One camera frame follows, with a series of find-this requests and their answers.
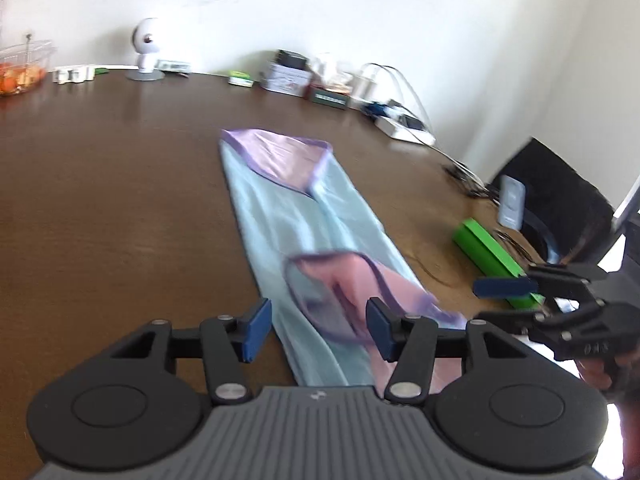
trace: white wall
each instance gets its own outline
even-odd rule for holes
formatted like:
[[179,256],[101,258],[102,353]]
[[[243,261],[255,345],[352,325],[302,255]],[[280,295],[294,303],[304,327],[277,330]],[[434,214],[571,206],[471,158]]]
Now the white wall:
[[591,0],[530,134],[616,208],[640,173],[640,0]]
[[277,48],[331,51],[354,67],[384,62],[408,76],[441,147],[460,156],[474,136],[488,139],[482,148],[510,127],[508,110],[526,109],[528,86],[534,94],[545,87],[530,82],[541,66],[555,70],[580,2],[7,0],[3,43],[33,31],[55,41],[55,64],[132,63],[132,28],[160,16],[175,31],[165,56],[199,72],[256,72]]

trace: black circular cover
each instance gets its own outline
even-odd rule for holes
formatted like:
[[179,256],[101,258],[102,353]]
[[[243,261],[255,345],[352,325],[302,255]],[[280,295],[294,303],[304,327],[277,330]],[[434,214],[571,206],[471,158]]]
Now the black circular cover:
[[201,419],[198,395],[145,360],[87,363],[32,401],[27,425],[47,460],[85,470],[123,470],[180,447]]
[[476,462],[513,472],[574,467],[607,428],[602,395],[555,365],[491,359],[446,386],[434,408],[450,442]]

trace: green container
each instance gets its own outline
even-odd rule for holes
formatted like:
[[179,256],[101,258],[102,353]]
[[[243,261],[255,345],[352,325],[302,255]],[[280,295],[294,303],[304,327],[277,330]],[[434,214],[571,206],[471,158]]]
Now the green container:
[[[453,241],[487,276],[515,278],[525,273],[516,260],[473,218],[460,224]],[[514,308],[525,309],[533,308],[542,299],[539,294],[529,294],[524,298],[507,298],[507,301]]]

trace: purple trim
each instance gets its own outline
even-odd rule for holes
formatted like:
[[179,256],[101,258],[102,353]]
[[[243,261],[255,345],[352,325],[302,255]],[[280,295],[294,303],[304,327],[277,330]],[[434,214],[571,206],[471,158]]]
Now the purple trim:
[[292,191],[302,193],[304,195],[307,195],[310,198],[313,198],[312,188],[320,178],[322,172],[324,171],[324,168],[326,168],[329,157],[334,152],[334,148],[332,147],[332,145],[326,142],[325,140],[307,139],[306,137],[283,136],[283,137],[289,137],[290,139],[299,140],[300,142],[308,146],[317,146],[318,148],[322,148],[324,150],[324,153],[321,155],[320,160],[318,161],[318,163],[315,165],[315,167],[311,172],[311,177],[309,179],[308,184],[306,185],[306,188],[304,190],[299,190],[293,186],[290,186],[289,184],[286,184],[285,182],[281,182],[280,180],[275,179],[273,175],[266,173],[261,168],[261,166],[254,160],[254,158],[249,154],[246,148],[242,145],[242,142],[236,138],[236,135],[242,134],[243,132],[246,132],[247,130],[250,130],[250,129],[258,130],[259,128],[248,128],[245,130],[222,130],[222,140],[224,140],[229,146],[231,146],[234,150],[236,150],[236,152],[238,153],[238,155],[240,155],[242,160],[244,160],[247,166],[255,173],[259,174],[260,176],[263,176],[267,180],[271,180],[274,184],[278,184],[278,186],[285,187],[286,189],[290,189]]
[[[376,283],[380,290],[380,295],[382,296],[382,300],[396,314],[399,314],[400,316],[404,316],[404,314],[406,314],[406,311],[402,308],[398,299],[391,292],[391,289],[386,283],[386,280],[384,279],[384,276],[382,275],[382,272],[380,272],[380,269],[378,268],[376,263],[371,258],[369,258],[366,254],[359,253],[357,251],[329,251],[325,253],[316,253],[316,254],[298,254],[297,256],[292,256],[290,258],[287,258],[284,263],[284,272],[283,272],[285,283],[287,284],[289,293],[294,303],[300,310],[300,312],[302,312],[302,314],[307,318],[309,323],[311,323],[315,327],[315,329],[318,330],[318,333],[320,333],[322,337],[324,337],[325,339],[330,339],[335,342],[339,342],[339,343],[358,343],[362,345],[375,344],[373,339],[368,333],[366,336],[357,336],[355,333],[350,336],[344,336],[343,334],[334,332],[333,330],[328,329],[327,327],[318,325],[317,321],[312,317],[311,313],[309,312],[307,303],[304,300],[302,300],[299,297],[299,295],[296,294],[290,282],[290,279],[289,279],[290,270],[298,262],[304,261],[304,260],[324,261],[324,260],[329,260],[334,256],[341,256],[342,254],[355,254],[356,256],[361,257],[367,263],[367,265],[369,265],[369,268],[373,272],[373,275],[376,279]],[[338,302],[343,306],[347,306],[348,308],[357,310],[357,307],[353,303],[351,303],[351,301],[349,301],[347,297],[344,295],[340,286],[334,286],[334,295],[338,299]],[[433,296],[433,294],[431,294],[430,292],[424,291],[423,302],[419,304],[419,306],[417,307],[418,312],[416,312],[416,314],[425,315],[427,317],[433,317],[435,314],[434,309],[437,308],[436,306],[434,306],[434,300],[435,300],[435,297]],[[325,302],[330,301],[330,297],[327,292],[324,293],[324,301]],[[459,319],[458,314],[449,313],[449,312],[445,313],[444,311],[441,311],[440,309],[438,309],[438,314],[440,313],[444,314],[444,316],[450,319],[452,322],[456,319]],[[353,323],[351,319],[349,319],[348,316],[346,316],[346,319],[347,319],[347,322],[353,327]]]

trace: dark green box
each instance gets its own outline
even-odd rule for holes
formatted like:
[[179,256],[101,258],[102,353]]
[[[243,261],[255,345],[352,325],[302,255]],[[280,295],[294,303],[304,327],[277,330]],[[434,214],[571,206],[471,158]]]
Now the dark green box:
[[[516,260],[492,237],[477,221],[468,218],[453,234],[453,241],[487,276],[522,276],[522,270]],[[508,298],[514,308],[533,308],[542,302],[539,294],[529,294],[525,298]]]
[[338,94],[338,92],[324,90],[323,88],[311,87],[309,90],[309,100],[313,103],[332,106],[334,108],[344,110],[349,102],[349,96],[345,94]]

